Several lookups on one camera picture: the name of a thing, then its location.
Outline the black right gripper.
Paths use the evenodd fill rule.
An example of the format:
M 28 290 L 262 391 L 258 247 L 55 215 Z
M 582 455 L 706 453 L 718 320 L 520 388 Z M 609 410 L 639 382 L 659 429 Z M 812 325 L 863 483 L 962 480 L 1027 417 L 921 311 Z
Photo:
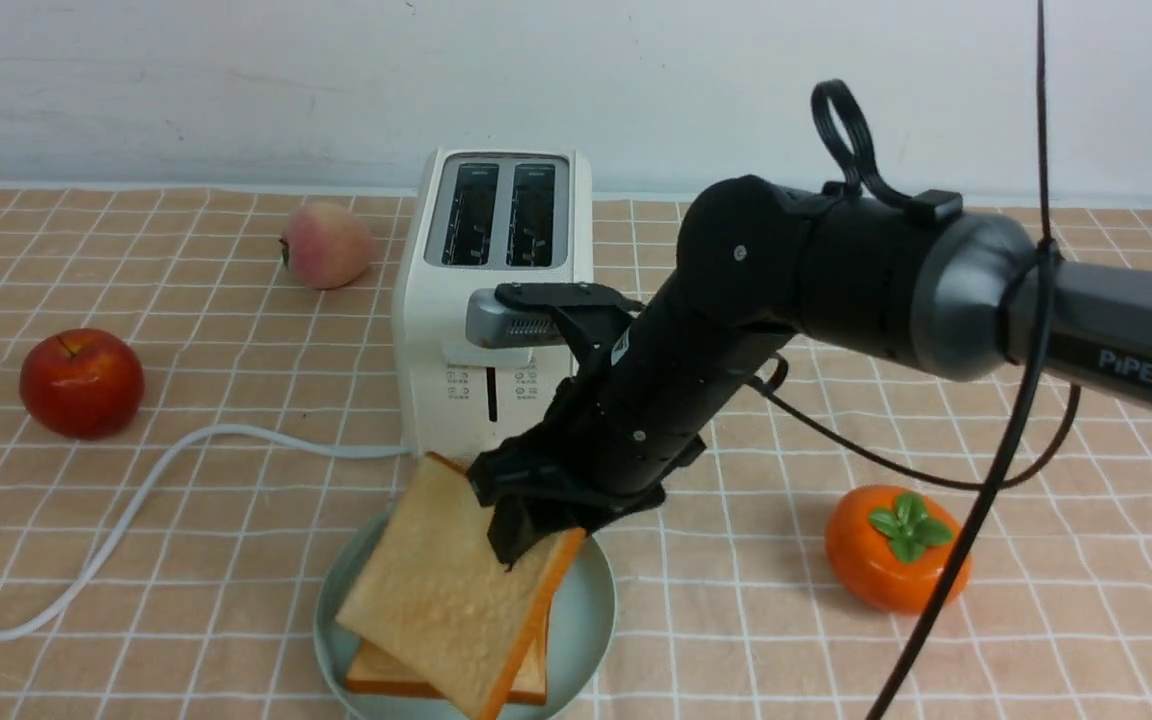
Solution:
M 468 469 L 499 564 L 662 505 L 704 425 L 794 338 L 791 305 L 785 279 L 676 272 L 617 340 L 573 354 L 541 420 Z

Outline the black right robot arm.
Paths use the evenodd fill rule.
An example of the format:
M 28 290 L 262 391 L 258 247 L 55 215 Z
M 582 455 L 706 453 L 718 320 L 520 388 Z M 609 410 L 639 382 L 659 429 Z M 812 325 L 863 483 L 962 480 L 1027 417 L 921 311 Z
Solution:
M 541 420 L 477 456 L 488 541 L 511 564 L 548 536 L 664 503 L 702 429 L 791 338 L 970 382 L 1028 359 L 1152 410 L 1152 272 L 1058 260 L 1039 288 L 1028 233 L 1001 214 L 922 222 L 881 200 L 726 179 L 692 202 L 675 270 L 641 306 L 596 283 L 475 291 L 484 348 L 564 343 L 576 374 Z

